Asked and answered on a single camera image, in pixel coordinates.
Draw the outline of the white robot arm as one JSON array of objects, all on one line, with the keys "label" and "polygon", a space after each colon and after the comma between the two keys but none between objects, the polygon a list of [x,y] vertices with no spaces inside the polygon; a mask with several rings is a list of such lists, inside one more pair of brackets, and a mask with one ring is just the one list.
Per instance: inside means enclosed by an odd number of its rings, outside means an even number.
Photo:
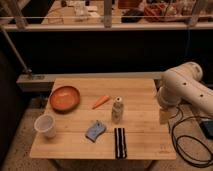
[{"label": "white robot arm", "polygon": [[213,117],[213,90],[200,83],[203,77],[201,66],[195,62],[186,62],[162,73],[161,86],[156,98],[160,105],[159,122],[166,124],[169,110],[181,100]]}]

